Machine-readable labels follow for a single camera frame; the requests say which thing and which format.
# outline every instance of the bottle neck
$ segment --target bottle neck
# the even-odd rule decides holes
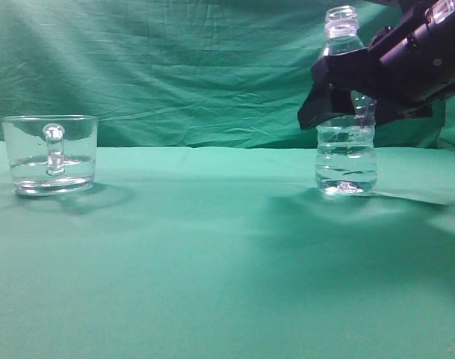
[[[325,25],[326,36],[329,40],[336,37],[355,37],[358,29],[359,23],[356,19],[331,21]]]

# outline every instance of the clear glass mug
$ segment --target clear glass mug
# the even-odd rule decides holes
[[[5,117],[2,125],[17,194],[59,194],[93,185],[96,117]]]

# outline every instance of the water in mug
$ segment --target water in mug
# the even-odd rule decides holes
[[[3,123],[11,176],[19,194],[62,193],[92,186],[97,137],[94,120],[55,121],[65,129],[64,148],[59,158],[56,152],[48,156],[48,144],[43,135],[47,122]],[[50,172],[49,161],[64,165],[64,171]]]
[[[65,171],[58,177],[46,173],[47,156],[32,156],[10,163],[13,183],[18,191],[52,192],[58,189],[69,191],[91,185],[94,179],[95,160],[89,156],[64,156]]]

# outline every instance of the green tablecloth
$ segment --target green tablecloth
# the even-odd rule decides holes
[[[102,148],[29,200],[0,142],[0,359],[455,358],[455,152],[380,149],[342,200],[314,159]]]

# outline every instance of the water in bottle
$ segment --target water in bottle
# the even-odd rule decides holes
[[[364,48],[358,28],[354,7],[327,11],[327,42],[321,56]],[[377,182],[375,101],[356,92],[352,92],[352,101],[355,115],[336,117],[317,126],[316,181],[327,194],[368,193]]]

